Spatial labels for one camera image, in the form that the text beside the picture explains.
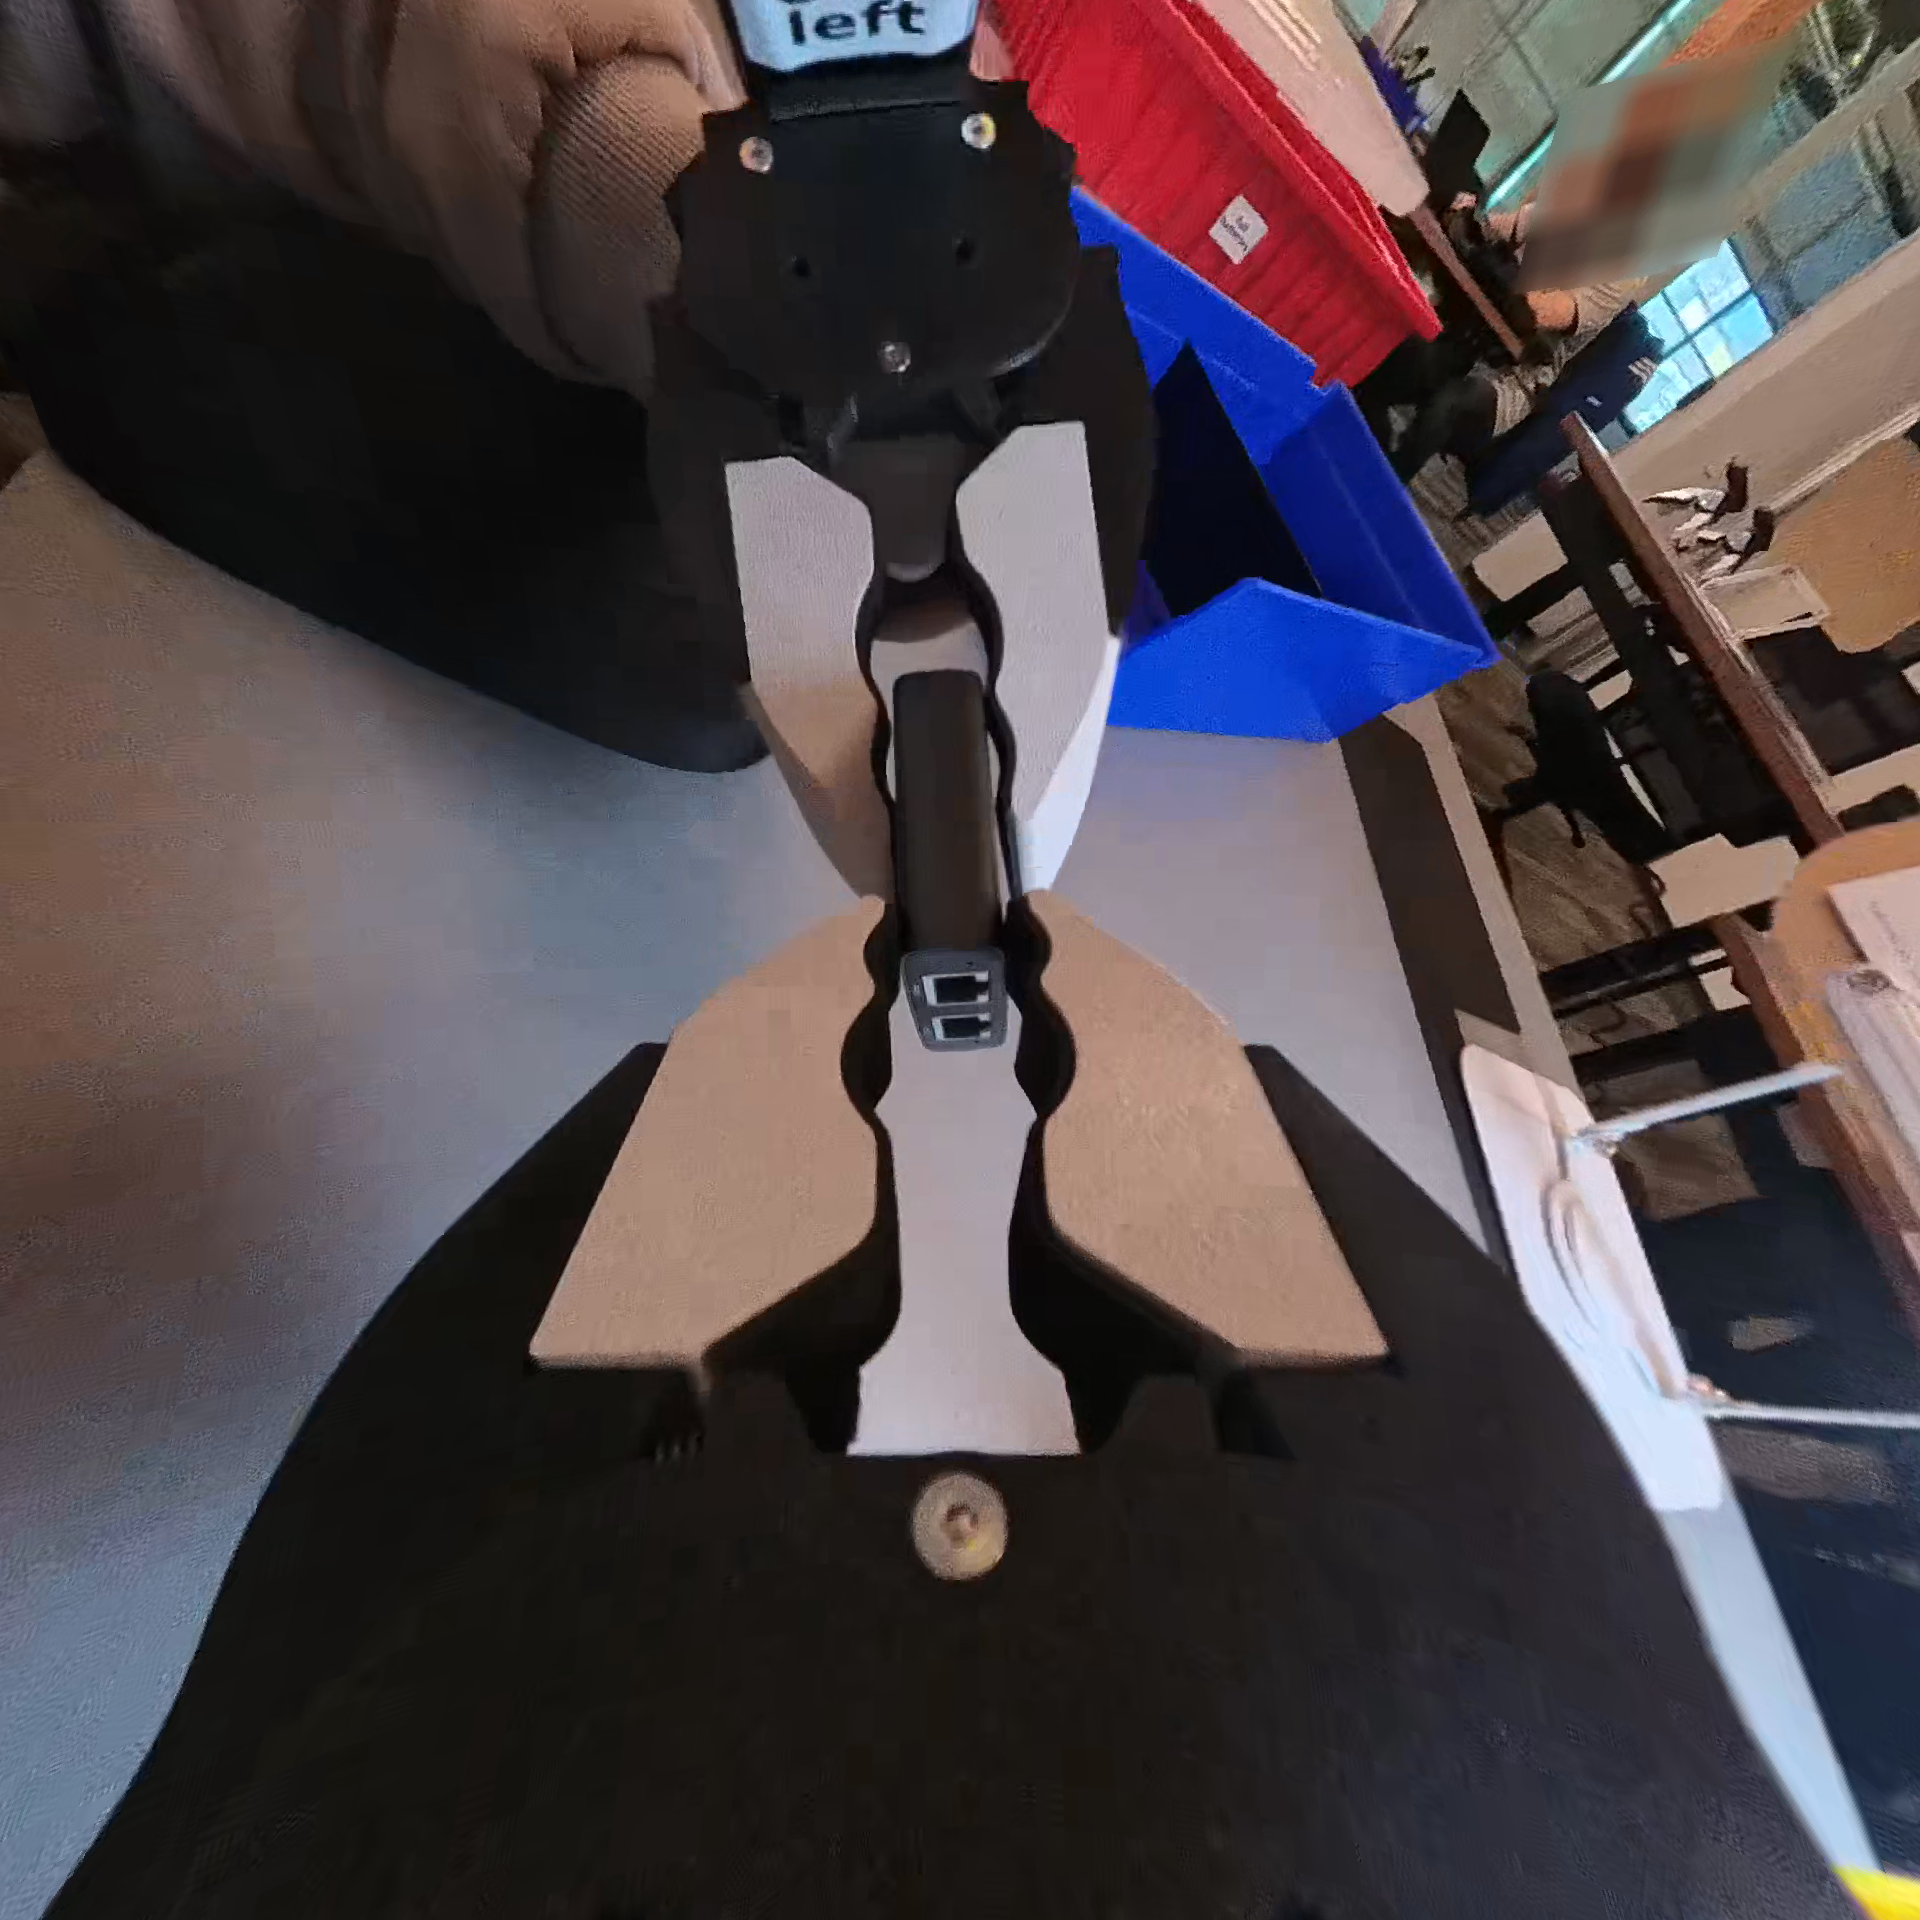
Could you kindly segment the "long brown-edged desk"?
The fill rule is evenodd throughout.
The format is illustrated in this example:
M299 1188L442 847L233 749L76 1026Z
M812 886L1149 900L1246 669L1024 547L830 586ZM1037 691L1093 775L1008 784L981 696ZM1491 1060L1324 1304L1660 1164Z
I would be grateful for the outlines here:
M1747 646L1721 631L1720 609L1681 569L1667 535L1639 512L1597 431L1575 414L1557 417L1557 439L1575 445L1576 473L1548 473L1542 512L1575 562L1575 589L1587 589L1587 600L1597 609L1618 665L1627 669L1627 691L1650 707L1681 777L1720 808L1738 777L1738 758L1753 758L1765 796L1796 809L1796 847L1810 855L1840 845L1845 819L1834 808L1823 766L1810 758L1785 704L1747 665ZM1650 962L1607 954L1607 990L1639 995L1711 954L1745 990L1772 1062L1810 1062L1801 1060L1771 995L1765 937L1771 927L1753 927L1747 907L1728 907L1707 927L1654 937ZM1808 1089L1801 1108L1867 1241L1898 1269L1914 1269L1914 1145L1885 1108L1885 1096L1834 1084Z

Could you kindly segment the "red plastic bin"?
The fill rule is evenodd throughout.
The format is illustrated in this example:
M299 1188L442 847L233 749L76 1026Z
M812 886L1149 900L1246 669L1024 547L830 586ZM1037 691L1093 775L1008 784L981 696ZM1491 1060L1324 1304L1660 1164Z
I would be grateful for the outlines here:
M994 0L992 21L1032 112L1070 138L1077 183L1291 340L1316 386L1438 340L1381 203L1207 4Z

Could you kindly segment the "dark crumpled wrappers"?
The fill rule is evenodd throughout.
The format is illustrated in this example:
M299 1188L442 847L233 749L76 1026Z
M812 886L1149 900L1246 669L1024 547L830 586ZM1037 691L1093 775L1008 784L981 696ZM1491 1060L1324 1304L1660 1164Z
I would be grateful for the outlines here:
M1667 524L1667 553L1694 586L1738 574L1783 524L1783 512L1753 498L1747 462L1721 462L1711 490L1639 493L1639 510Z

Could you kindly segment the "white document stand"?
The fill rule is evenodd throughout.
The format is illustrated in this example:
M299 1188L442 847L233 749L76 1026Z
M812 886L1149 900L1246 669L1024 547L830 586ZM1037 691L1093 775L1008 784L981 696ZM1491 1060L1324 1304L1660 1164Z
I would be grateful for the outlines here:
M1834 1084L1885 1089L1885 1060L1885 1038L1867 1038L1867 1062L1785 1062L1728 1089L1597 1123L1568 1084L1491 1044L1455 1053L1519 1300L1607 1427L1654 1516L1694 1516L1728 1496L1711 1427L1920 1427L1914 1412L1889 1408L1765 1408L1707 1381L1681 1347L1650 1241L1618 1179L1618 1145L1634 1133Z

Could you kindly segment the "light wooden rounded table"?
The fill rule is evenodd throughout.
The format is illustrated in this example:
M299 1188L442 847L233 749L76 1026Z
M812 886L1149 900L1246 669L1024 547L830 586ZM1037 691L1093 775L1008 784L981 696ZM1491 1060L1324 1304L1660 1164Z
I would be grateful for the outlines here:
M1801 1060L1845 1060L1845 1032L1834 1019L1823 985L1865 972L1855 937L1845 931L1834 886L1903 872L1920 863L1920 827L1879 827L1810 847L1785 896L1772 900L1772 927L1765 937L1771 995L1801 1044Z

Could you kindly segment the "black ethernet port coupler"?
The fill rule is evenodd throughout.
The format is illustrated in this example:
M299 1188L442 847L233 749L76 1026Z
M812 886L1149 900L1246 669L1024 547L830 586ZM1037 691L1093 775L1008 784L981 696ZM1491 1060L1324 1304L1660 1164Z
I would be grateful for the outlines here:
M972 665L896 683L903 995L926 1053L1008 1038L992 696Z

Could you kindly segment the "black mesh cushion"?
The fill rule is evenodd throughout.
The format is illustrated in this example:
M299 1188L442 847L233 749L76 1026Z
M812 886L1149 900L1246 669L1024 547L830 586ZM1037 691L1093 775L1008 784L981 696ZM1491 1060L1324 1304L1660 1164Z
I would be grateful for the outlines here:
M303 203L5 183L5 368L175 553L596 749L769 758L674 574L647 414Z

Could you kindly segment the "black office chair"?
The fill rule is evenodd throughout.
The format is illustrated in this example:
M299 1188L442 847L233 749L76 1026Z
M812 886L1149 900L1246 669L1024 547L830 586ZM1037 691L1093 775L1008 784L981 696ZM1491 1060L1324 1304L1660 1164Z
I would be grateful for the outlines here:
M1593 827L1625 863L1672 855L1667 827L1627 784L1618 744L1587 683L1568 669L1525 676L1525 726L1536 726L1536 809L1568 809L1575 839Z

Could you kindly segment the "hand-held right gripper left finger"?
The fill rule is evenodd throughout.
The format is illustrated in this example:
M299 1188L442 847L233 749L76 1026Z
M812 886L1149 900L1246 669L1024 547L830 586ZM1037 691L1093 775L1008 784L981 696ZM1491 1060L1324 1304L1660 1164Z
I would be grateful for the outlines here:
M679 1019L535 1330L541 1372L712 1372L872 1227L845 1044L872 1000L859 900Z

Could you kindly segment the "printed instruction sheet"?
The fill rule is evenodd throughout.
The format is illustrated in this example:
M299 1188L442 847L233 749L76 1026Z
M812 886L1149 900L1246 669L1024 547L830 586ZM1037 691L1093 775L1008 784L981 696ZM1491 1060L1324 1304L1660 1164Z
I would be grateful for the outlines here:
M1823 900L1865 972L1885 972L1903 995L1920 995L1920 866L1834 883Z

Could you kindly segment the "clear plastic container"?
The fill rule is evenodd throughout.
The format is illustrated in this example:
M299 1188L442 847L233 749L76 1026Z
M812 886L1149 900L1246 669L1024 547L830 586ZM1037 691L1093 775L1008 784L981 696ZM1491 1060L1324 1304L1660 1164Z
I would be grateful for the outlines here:
M1834 600L1796 562L1728 569L1711 586L1711 609L1738 640L1823 629Z

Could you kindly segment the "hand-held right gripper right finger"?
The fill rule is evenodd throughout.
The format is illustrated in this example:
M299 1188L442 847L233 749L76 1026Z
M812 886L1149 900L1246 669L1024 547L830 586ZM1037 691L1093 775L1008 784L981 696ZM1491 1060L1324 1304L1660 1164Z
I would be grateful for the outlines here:
M1226 1363L1381 1363L1389 1337L1238 1026L1068 896L1020 900L1037 1227Z

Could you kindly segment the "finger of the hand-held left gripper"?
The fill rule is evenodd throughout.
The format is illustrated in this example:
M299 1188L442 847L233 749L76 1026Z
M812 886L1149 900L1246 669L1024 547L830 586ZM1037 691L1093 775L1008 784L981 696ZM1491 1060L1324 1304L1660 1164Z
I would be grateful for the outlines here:
M1013 896L1048 896L1095 784L1125 657L1087 422L1020 422L972 468L955 557L994 629Z
M896 900L896 809L864 669L872 523L798 456L732 462L732 535L755 726L852 896Z

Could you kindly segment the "window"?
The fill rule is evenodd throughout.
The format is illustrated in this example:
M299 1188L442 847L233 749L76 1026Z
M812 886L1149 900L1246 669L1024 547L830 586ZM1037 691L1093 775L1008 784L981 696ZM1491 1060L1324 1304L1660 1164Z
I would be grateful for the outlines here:
M1654 371L1634 399L1634 417L1681 414L1783 336L1738 238L1650 292L1639 318L1654 327Z

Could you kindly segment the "blue plastic bin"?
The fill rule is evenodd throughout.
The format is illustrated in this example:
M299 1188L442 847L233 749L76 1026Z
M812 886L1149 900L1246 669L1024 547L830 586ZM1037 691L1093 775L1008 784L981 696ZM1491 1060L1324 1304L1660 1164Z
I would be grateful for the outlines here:
M1112 723L1336 744L1498 657L1347 386L1077 191L1149 360L1152 482Z

